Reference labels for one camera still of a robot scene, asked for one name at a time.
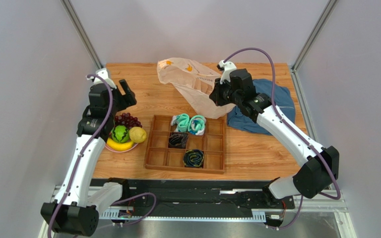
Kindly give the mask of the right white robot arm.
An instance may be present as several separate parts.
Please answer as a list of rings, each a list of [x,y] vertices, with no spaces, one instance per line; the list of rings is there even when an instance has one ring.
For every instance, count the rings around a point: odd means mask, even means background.
[[[209,97],[217,106],[236,105],[243,115],[273,135],[300,166],[295,175],[274,179],[263,189],[269,199],[293,195],[313,198],[329,185],[337,184],[337,149],[325,148],[289,121],[270,96],[256,91],[246,69],[236,69],[215,79]]]

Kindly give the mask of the banana print plastic bag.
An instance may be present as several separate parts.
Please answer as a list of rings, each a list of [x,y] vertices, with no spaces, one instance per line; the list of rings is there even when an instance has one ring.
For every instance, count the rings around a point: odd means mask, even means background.
[[[157,63],[157,75],[162,84],[172,84],[199,115],[218,119],[232,109],[234,104],[216,106],[209,98],[214,81],[220,75],[197,61],[184,58],[169,58]]]

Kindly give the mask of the dark red grape bunch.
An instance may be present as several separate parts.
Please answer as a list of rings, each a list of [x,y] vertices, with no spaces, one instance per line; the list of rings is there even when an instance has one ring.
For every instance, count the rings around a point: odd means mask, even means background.
[[[130,113],[122,113],[121,115],[115,116],[115,125],[123,125],[128,129],[133,127],[141,127],[142,124],[137,117],[132,116]]]

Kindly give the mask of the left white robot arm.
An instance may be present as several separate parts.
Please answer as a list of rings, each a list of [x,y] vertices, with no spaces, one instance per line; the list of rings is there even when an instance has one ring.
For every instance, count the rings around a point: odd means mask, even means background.
[[[125,181],[108,182],[93,196],[89,186],[97,160],[114,128],[116,113],[136,105],[135,93],[127,81],[119,81],[123,91],[110,79],[90,74],[93,82],[85,108],[77,127],[74,154],[65,179],[50,203],[43,203],[41,215],[48,224],[47,237],[62,233],[92,236],[99,222],[100,212],[122,197]]]

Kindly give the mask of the yellow lemon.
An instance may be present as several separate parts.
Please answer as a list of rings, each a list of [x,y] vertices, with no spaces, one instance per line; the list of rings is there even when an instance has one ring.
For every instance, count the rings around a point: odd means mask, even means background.
[[[147,139],[147,133],[141,127],[132,127],[129,130],[129,138],[134,143],[142,143]]]

